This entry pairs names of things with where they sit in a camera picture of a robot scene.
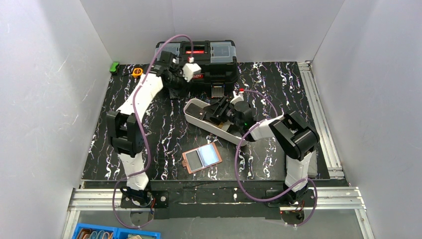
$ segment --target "blue tray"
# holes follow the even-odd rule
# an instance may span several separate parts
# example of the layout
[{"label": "blue tray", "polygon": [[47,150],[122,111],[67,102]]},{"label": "blue tray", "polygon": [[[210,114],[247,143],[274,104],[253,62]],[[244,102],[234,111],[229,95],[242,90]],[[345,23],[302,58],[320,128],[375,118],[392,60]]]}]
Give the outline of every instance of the blue tray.
[{"label": "blue tray", "polygon": [[75,232],[73,233],[72,239],[76,239],[79,232],[84,229],[92,229],[94,231],[105,231],[109,233],[113,233],[113,239],[127,239],[129,234],[132,235],[140,235],[140,236],[148,236],[149,238],[160,239],[160,233],[153,233],[153,232],[146,232],[140,230],[131,230],[131,229],[123,229],[123,228],[114,228],[114,227],[105,227],[99,225],[91,225],[91,224],[84,224],[78,223],[75,228]]}]

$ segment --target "black marble table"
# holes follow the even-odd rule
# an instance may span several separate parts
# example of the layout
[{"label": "black marble table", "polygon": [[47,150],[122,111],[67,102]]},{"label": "black marble table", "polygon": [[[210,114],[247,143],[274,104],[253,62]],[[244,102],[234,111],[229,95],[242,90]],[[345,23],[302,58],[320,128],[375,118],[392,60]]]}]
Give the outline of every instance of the black marble table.
[{"label": "black marble table", "polygon": [[[106,134],[106,113],[116,110],[128,98],[138,83],[129,72],[139,65],[122,65],[117,75],[110,79],[101,109],[91,148],[84,168],[83,180],[118,180],[125,176],[123,165],[108,144]],[[268,97],[278,108],[278,114],[297,111],[312,125],[314,120],[305,94],[305,89],[296,62],[240,63],[240,79],[237,88],[256,90]],[[248,102],[255,108],[258,120],[274,117],[270,106],[256,95],[245,93]],[[186,122],[183,107],[191,98],[207,103],[206,93],[189,94],[184,100],[170,100],[163,89],[150,104],[143,125],[147,133],[153,161],[147,171],[150,180],[214,181],[235,180],[235,145]],[[215,142],[222,157],[222,163],[189,174],[182,166],[182,153],[201,145]],[[320,145],[317,147],[317,179],[329,179],[328,170]],[[243,180],[284,181],[285,154],[273,139],[249,143],[240,154],[239,175]]]}]

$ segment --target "wire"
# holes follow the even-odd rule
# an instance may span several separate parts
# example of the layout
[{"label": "wire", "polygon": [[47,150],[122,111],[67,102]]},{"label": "wire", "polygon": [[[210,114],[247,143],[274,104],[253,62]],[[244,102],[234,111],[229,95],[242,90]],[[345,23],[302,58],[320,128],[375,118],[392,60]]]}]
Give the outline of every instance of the wire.
[{"label": "wire", "polygon": [[302,178],[302,179],[300,179],[299,181],[297,181],[296,183],[294,183],[292,186],[290,186],[288,189],[286,189],[284,192],[282,192],[282,193],[280,193],[279,195],[277,195],[277,196],[274,196],[274,197],[272,197],[272,198],[267,198],[267,199],[260,199],[260,198],[255,198],[254,196],[252,196],[252,195],[250,195],[246,190],[245,190],[245,188],[243,187],[243,185],[242,185],[242,183],[240,182],[240,178],[239,178],[239,174],[237,173],[238,172],[238,165],[237,165],[237,159],[238,159],[238,156],[239,156],[239,153],[240,153],[240,145],[242,144],[242,142],[245,140],[245,138],[255,129],[255,128],[257,128],[260,124],[262,123],[262,121],[261,122],[258,122],[258,123],[256,123],[254,126],[252,126],[250,129],[249,129],[249,131],[248,132],[246,132],[246,134],[244,134],[243,136],[242,136],[242,139],[239,141],[239,143],[237,144],[237,147],[236,147],[236,155],[234,156],[234,174],[235,174],[235,176],[236,176],[236,180],[237,180],[237,183],[239,184],[239,188],[242,190],[242,192],[248,197],[248,198],[250,198],[250,199],[252,199],[252,200],[254,200],[254,201],[256,201],[256,202],[262,202],[262,203],[266,203],[266,202],[270,202],[270,201],[273,201],[273,200],[276,200],[276,199],[279,199],[279,198],[281,198],[281,197],[283,197],[286,193],[288,193],[290,190],[292,190],[294,187],[296,187],[296,185],[298,185],[298,184],[300,184],[300,183],[302,183],[302,182],[304,182],[304,181],[306,181],[306,180],[308,180],[309,182],[311,182],[312,184],[313,184],[313,186],[314,186],[314,193],[315,193],[315,203],[314,203],[314,207],[312,208],[312,211],[311,211],[311,213],[309,214],[309,216],[303,221],[303,222],[301,222],[301,223],[299,223],[299,224],[295,224],[294,226],[301,226],[301,225],[303,225],[303,224],[305,224],[307,221],[309,221],[309,219],[312,217],[312,215],[314,214],[314,212],[315,212],[315,209],[317,208],[317,199],[318,199],[318,194],[317,194],[317,187],[316,187],[316,185],[315,185],[315,183],[314,183],[314,181],[312,180],[312,179],[310,179],[310,178],[308,178],[308,179],[306,179],[306,178]]},{"label": "wire", "polygon": [[140,86],[138,87],[138,89],[136,89],[136,91],[133,93],[132,105],[133,105],[133,110],[135,111],[135,117],[136,117],[136,120],[137,120],[137,122],[138,122],[139,129],[141,130],[142,138],[143,138],[144,143],[145,143],[145,150],[146,150],[146,152],[147,152],[147,163],[146,163],[146,166],[144,167],[144,169],[142,169],[142,170],[141,170],[141,171],[139,171],[139,172],[129,174],[129,175],[127,175],[127,176],[126,176],[126,178],[121,178],[120,180],[118,180],[118,181],[116,182],[116,184],[115,184],[115,186],[114,186],[114,190],[113,190],[113,198],[112,198],[112,208],[113,208],[113,212],[114,212],[114,215],[115,215],[116,219],[119,221],[119,223],[120,223],[120,224],[122,224],[123,226],[127,227],[127,228],[131,228],[131,229],[140,229],[141,227],[146,226],[148,223],[150,223],[150,222],[152,221],[152,220],[150,220],[149,222],[145,223],[144,225],[141,225],[141,226],[136,226],[136,227],[126,225],[126,224],[125,224],[125,223],[124,223],[124,222],[123,222],[123,221],[122,221],[122,220],[118,217],[117,212],[116,212],[116,208],[115,208],[115,204],[114,204],[114,200],[115,200],[115,197],[116,197],[116,190],[117,190],[117,186],[118,186],[118,184],[119,184],[120,182],[124,181],[125,179],[128,179],[128,178],[130,178],[130,177],[133,177],[133,176],[139,175],[139,174],[141,174],[141,173],[144,173],[144,172],[145,172],[145,171],[149,168],[149,166],[150,166],[150,164],[151,164],[151,152],[150,152],[150,150],[149,150],[149,144],[148,144],[148,140],[147,140],[147,138],[146,138],[146,133],[145,133],[144,127],[142,126],[142,122],[141,122],[142,116],[140,116],[140,115],[138,114],[138,111],[136,110],[136,96],[138,95],[139,90],[142,88],[142,85],[145,83],[145,80],[146,80],[146,78],[147,78],[147,76],[148,76],[149,72],[151,71],[151,68],[152,68],[152,65],[153,65],[153,64],[154,64],[154,62],[155,62],[155,59],[157,59],[158,54],[160,54],[160,53],[161,53],[161,51],[164,49],[164,47],[165,47],[168,43],[170,43],[171,41],[173,41],[174,39],[176,39],[176,38],[178,38],[178,37],[185,37],[185,38],[187,38],[187,39],[191,42],[191,49],[192,49],[192,51],[191,51],[191,57],[193,57],[193,56],[194,56],[194,51],[193,51],[193,48],[194,48],[194,43],[192,42],[192,40],[191,40],[191,38],[190,38],[190,37],[188,37],[188,36],[186,36],[186,35],[183,35],[183,34],[179,34],[179,35],[175,35],[175,36],[171,37],[170,39],[168,39],[167,41],[165,41],[165,42],[164,42],[164,43],[160,46],[160,48],[158,48],[157,52],[155,52],[154,57],[152,57],[151,63],[149,64],[148,69],[147,69],[147,70],[146,70],[146,72],[145,72],[145,77],[143,78],[142,82],[140,83]]},{"label": "wire", "polygon": [[277,113],[276,108],[274,107],[273,103],[271,103],[271,101],[265,95],[261,94],[258,91],[253,91],[253,90],[243,90],[243,91],[245,91],[245,92],[251,92],[251,93],[257,94],[260,97],[264,98],[268,102],[268,104],[273,108],[273,110],[274,110],[274,112],[276,114],[276,117],[278,117],[278,113]]}]

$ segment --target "white wall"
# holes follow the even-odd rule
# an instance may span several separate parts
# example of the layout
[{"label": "white wall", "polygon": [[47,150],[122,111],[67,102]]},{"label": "white wall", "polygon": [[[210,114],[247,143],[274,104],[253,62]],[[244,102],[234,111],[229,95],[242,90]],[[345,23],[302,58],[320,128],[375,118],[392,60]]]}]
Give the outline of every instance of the white wall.
[{"label": "white wall", "polygon": [[149,63],[174,34],[236,44],[239,61],[312,60],[344,0],[81,0],[114,61]]},{"label": "white wall", "polygon": [[422,2],[346,0],[313,63],[376,238],[420,238]]},{"label": "white wall", "polygon": [[0,1],[0,238],[59,238],[111,59],[78,0]]}]

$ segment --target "black toolbox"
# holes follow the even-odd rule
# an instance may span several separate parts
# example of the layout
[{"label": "black toolbox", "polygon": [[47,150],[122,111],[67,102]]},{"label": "black toolbox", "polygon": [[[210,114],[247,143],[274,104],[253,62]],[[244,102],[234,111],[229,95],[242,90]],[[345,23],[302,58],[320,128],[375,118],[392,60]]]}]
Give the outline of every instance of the black toolbox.
[{"label": "black toolbox", "polygon": [[[178,56],[177,63],[183,66],[191,54],[191,44],[188,41],[171,42],[163,51],[169,51]],[[225,41],[194,41],[195,63],[201,67],[201,74],[192,79],[191,92],[206,92],[212,98],[220,98],[234,90],[234,84],[239,79],[236,48],[231,40]]]}]

